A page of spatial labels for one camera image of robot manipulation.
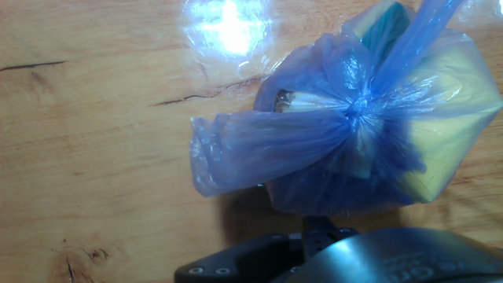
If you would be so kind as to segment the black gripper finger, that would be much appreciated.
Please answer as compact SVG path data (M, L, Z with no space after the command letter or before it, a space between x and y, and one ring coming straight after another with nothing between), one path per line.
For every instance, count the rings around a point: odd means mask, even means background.
M299 233L269 233L180 266L175 283L285 282L310 258L358 235L327 217L305 217Z

